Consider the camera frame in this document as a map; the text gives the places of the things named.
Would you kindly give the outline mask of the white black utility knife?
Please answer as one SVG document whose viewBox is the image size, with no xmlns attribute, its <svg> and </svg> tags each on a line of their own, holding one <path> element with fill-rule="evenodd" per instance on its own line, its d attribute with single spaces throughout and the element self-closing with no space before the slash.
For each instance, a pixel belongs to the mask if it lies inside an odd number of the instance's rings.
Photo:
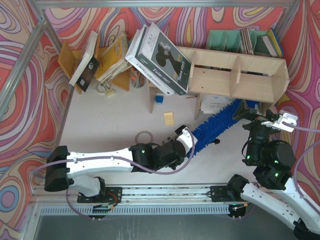
<svg viewBox="0 0 320 240">
<path fill-rule="evenodd" d="M 217 145 L 217 144 L 220 143 L 220 140 L 219 140 L 219 139 L 215 139 L 215 140 L 213 141 L 213 143 L 214 143 L 215 145 Z"/>
</svg>

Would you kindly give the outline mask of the blue fluffy duster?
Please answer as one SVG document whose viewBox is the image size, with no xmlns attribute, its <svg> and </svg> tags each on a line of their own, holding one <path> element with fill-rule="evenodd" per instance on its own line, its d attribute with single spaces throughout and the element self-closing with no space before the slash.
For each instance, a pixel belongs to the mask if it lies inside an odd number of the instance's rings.
<svg viewBox="0 0 320 240">
<path fill-rule="evenodd" d="M 193 154 L 194 157 L 239 121 L 234 120 L 233 115 L 240 107 L 241 102 L 242 99 L 234 100 L 218 113 L 211 115 L 206 121 L 192 131 L 194 137 L 197 138 Z"/>
</svg>

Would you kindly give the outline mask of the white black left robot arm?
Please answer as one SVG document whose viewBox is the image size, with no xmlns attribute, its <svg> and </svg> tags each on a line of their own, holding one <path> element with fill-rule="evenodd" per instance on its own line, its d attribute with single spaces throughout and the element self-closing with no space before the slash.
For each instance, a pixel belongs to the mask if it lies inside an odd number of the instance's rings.
<svg viewBox="0 0 320 240">
<path fill-rule="evenodd" d="M 67 146 L 58 146 L 47 158 L 44 189 L 60 192 L 77 189 L 86 197 L 103 195 L 102 172 L 160 174 L 161 169 L 173 171 L 194 150 L 195 141 L 179 136 L 163 145 L 138 143 L 112 152 L 78 153 L 68 151 Z"/>
</svg>

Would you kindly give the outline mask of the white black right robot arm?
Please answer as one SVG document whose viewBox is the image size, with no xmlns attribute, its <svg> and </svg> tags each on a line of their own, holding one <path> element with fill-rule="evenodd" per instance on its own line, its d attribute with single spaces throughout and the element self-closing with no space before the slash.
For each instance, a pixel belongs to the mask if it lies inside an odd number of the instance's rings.
<svg viewBox="0 0 320 240">
<path fill-rule="evenodd" d="M 287 225 L 299 240 L 318 240 L 320 208 L 298 185 L 298 159 L 292 146 L 283 140 L 270 140 L 271 134 L 299 129 L 298 117 L 284 110 L 273 113 L 270 109 L 261 115 L 242 100 L 232 118 L 250 121 L 242 126 L 249 131 L 243 162 L 255 167 L 253 175 L 257 182 L 281 200 L 263 192 L 239 174 L 227 183 L 227 195 L 234 201 L 242 199 L 260 207 Z"/>
</svg>

